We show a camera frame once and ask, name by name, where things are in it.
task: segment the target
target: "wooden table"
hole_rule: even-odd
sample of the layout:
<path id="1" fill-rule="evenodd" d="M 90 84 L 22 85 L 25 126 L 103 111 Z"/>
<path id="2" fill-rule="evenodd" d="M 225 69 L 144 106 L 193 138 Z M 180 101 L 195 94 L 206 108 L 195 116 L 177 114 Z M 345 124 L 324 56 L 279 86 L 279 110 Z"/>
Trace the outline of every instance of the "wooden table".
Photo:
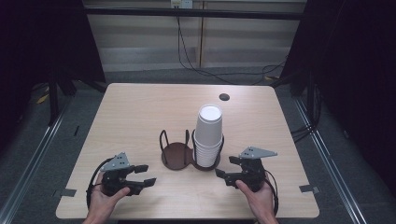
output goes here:
<path id="1" fill-rule="evenodd" d="M 222 93 L 230 95 L 221 101 Z M 203 172 L 189 165 L 180 171 L 165 168 L 159 136 L 167 131 L 169 142 L 184 142 L 185 130 L 195 129 L 204 104 L 217 104 L 223 112 L 225 143 L 218 168 L 240 172 L 228 157 L 248 146 L 265 148 L 278 156 L 262 159 L 276 178 L 278 217 L 316 217 L 318 206 L 290 135 L 274 89 L 259 86 L 111 84 L 70 176 L 67 189 L 74 197 L 62 197 L 59 218 L 84 218 L 86 192 L 95 168 L 106 158 L 123 151 L 133 165 L 147 164 L 148 171 L 128 175 L 142 181 L 157 177 L 155 185 L 140 195 L 125 197 L 116 206 L 114 219 L 254 218 L 245 196 L 226 187 L 215 171 Z"/>

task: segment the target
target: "hand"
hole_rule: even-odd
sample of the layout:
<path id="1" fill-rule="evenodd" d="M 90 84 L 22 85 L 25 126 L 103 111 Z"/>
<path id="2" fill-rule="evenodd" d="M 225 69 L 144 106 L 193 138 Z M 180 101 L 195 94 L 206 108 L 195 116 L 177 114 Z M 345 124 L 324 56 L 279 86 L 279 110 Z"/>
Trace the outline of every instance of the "hand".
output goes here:
<path id="1" fill-rule="evenodd" d="M 236 180 L 235 184 L 247 197 L 253 215 L 261 224 L 277 223 L 274 214 L 274 196 L 268 184 L 263 182 L 262 188 L 257 192 L 251 191 L 241 180 Z"/>
<path id="2" fill-rule="evenodd" d="M 102 183 L 103 173 L 99 173 L 96 178 L 96 184 Z M 116 203 L 123 197 L 125 197 L 130 189 L 125 187 L 120 189 L 116 194 L 111 197 L 106 196 L 101 191 L 102 185 L 96 185 L 92 189 L 90 211 L 88 212 L 87 218 L 84 220 L 86 223 L 105 223 L 110 217 L 111 213 L 116 206 Z"/>

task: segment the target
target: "white wall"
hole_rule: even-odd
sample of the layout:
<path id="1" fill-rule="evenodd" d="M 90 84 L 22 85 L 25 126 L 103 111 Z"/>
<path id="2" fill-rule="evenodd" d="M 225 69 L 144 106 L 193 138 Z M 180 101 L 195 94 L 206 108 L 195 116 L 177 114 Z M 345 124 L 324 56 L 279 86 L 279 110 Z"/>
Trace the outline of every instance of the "white wall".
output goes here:
<path id="1" fill-rule="evenodd" d="M 85 0 L 84 4 L 170 8 L 170 0 Z M 193 1 L 197 9 L 272 12 L 303 12 L 304 5 L 304 0 Z M 105 72 L 181 67 L 176 18 L 89 15 L 89 20 Z M 281 63 L 289 53 L 297 26 L 297 21 L 180 18 L 186 51 L 196 67 Z M 180 54 L 188 65 L 181 40 Z"/>

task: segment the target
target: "black cable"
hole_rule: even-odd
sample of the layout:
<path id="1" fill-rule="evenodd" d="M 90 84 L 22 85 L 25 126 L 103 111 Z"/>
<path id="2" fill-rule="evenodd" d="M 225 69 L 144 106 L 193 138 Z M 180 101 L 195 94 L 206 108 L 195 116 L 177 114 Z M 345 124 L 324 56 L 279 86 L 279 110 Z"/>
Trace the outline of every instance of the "black cable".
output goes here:
<path id="1" fill-rule="evenodd" d="M 311 134 L 317 127 L 318 123 L 320 120 L 320 115 L 321 115 L 321 105 L 323 101 L 323 97 L 320 94 L 318 88 L 315 88 L 315 101 L 316 101 L 316 111 L 314 115 L 314 120 L 310 123 L 308 126 L 301 127 L 295 131 L 292 131 L 291 134 L 293 135 L 293 138 L 298 137 L 298 139 L 294 140 L 294 143 L 297 143 L 307 137 L 309 134 Z"/>
<path id="2" fill-rule="evenodd" d="M 304 71 L 296 71 L 296 72 L 293 72 L 291 74 L 288 74 L 287 76 L 282 77 L 282 78 L 278 79 L 277 81 L 271 83 L 269 86 L 272 87 L 272 88 L 276 88 L 276 87 L 281 86 L 283 84 L 290 83 L 290 81 L 293 78 L 299 76 L 303 72 Z"/>
<path id="3" fill-rule="evenodd" d="M 91 181 L 90 181 L 90 185 L 88 186 L 88 188 L 87 188 L 87 206 L 88 206 L 88 208 L 90 208 L 90 204 L 91 204 L 91 194 L 92 194 L 92 189 L 95 187 L 95 186 L 97 186 L 97 185 L 100 185 L 100 184 L 93 184 L 93 180 L 95 179 L 95 177 L 96 177 L 96 175 L 97 175 L 97 173 L 98 173 L 98 171 L 100 170 L 100 168 L 103 166 L 103 165 L 105 165 L 106 163 L 108 163 L 109 161 L 111 161 L 111 160 L 113 160 L 113 158 L 108 158 L 108 159 L 106 159 L 105 161 L 102 161 L 102 163 L 100 163 L 100 165 L 96 168 L 96 170 L 95 170 L 95 172 L 93 172 L 93 175 L 92 175 L 92 178 L 91 178 Z"/>
<path id="4" fill-rule="evenodd" d="M 184 42 L 184 37 L 183 37 L 183 34 L 182 34 L 182 32 L 181 32 L 180 19 L 179 19 L 179 17 L 177 17 L 177 27 L 178 27 L 178 29 L 177 29 L 177 36 L 178 36 L 178 39 L 177 39 L 178 61 L 180 62 L 180 64 L 181 64 L 185 69 L 190 70 L 190 71 L 194 71 L 194 72 L 196 72 L 196 73 L 198 73 L 198 74 L 200 74 L 200 75 L 202 75 L 202 76 L 204 76 L 204 77 L 215 77 L 215 78 L 217 78 L 217 79 L 219 79 L 219 80 L 221 80 L 221 81 L 223 81 L 223 82 L 226 82 L 226 83 L 228 83 L 228 84 L 231 84 L 231 85 L 238 85 L 237 83 L 232 83 L 231 81 L 225 80 L 225 79 L 223 79 L 223 78 L 221 78 L 221 77 L 219 77 L 219 76 L 231 76 L 231 75 L 250 75 L 250 76 L 258 76 L 258 75 L 261 75 L 262 77 L 261 77 L 258 81 L 256 81 L 256 82 L 250 84 L 250 85 L 253 86 L 253 85 L 257 85 L 257 84 L 259 84 L 260 82 L 262 82 L 262 81 L 264 80 L 264 75 L 265 75 L 265 74 L 268 74 L 268 73 L 270 73 L 270 72 L 275 71 L 278 67 L 283 67 L 283 66 L 284 66 L 283 63 L 286 62 L 286 61 L 285 61 L 285 62 L 282 62 L 282 63 L 280 63 L 280 64 L 270 64 L 270 65 L 266 65 L 266 66 L 264 66 L 264 68 L 262 69 L 262 71 L 261 71 L 260 73 L 220 73 L 220 74 L 212 74 L 212 73 L 207 72 L 207 71 L 205 71 L 205 70 L 196 69 L 196 68 L 194 68 L 194 67 L 192 66 L 191 61 L 190 61 L 190 57 L 189 57 L 189 55 L 188 55 L 188 53 L 187 53 L 186 44 L 185 44 L 185 42 Z M 184 54 L 186 55 L 186 59 L 187 59 L 187 62 L 188 62 L 188 64 L 189 64 L 190 67 L 187 67 L 187 66 L 181 61 L 181 56 L 180 56 L 180 39 L 181 39 L 181 42 L 182 42 L 182 44 L 183 44 Z M 274 68 L 271 69 L 271 70 L 269 70 L 269 71 L 264 72 L 264 70 L 265 70 L 267 67 L 271 67 L 271 66 L 273 66 Z"/>
<path id="5" fill-rule="evenodd" d="M 277 210 L 279 208 L 279 199 L 277 197 L 277 184 L 276 184 L 276 180 L 275 180 L 274 176 L 271 174 L 271 172 L 269 172 L 267 170 L 265 170 L 265 172 L 268 173 L 274 180 L 275 188 L 267 178 L 264 178 L 264 182 L 268 184 L 268 186 L 270 187 L 270 189 L 274 195 L 274 214 L 276 216 Z"/>

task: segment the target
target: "brown cup holder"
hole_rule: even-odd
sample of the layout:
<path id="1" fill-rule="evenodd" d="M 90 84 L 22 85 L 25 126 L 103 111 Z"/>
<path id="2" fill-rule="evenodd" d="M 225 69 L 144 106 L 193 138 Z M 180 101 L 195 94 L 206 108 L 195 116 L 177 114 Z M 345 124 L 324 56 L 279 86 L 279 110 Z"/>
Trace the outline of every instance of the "brown cup holder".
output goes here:
<path id="1" fill-rule="evenodd" d="M 163 135 L 165 135 L 166 147 L 163 147 Z M 222 136 L 219 153 L 216 157 L 215 163 L 210 167 L 202 167 L 202 166 L 198 165 L 197 162 L 193 159 L 192 153 L 195 152 L 195 150 L 192 150 L 191 148 L 188 147 L 189 140 L 190 140 L 189 130 L 186 130 L 185 143 L 175 142 L 175 143 L 169 144 L 166 130 L 163 130 L 161 132 L 161 134 L 160 134 L 160 147 L 161 147 L 161 151 L 162 151 L 161 159 L 163 161 L 163 165 L 166 168 L 168 168 L 170 170 L 182 170 L 182 169 L 186 168 L 187 166 L 189 166 L 190 164 L 192 164 L 198 170 L 210 171 L 210 170 L 215 169 L 219 165 L 220 152 L 224 145 L 224 135 Z M 192 138 L 192 144 L 193 144 L 193 148 L 196 148 L 194 138 Z"/>

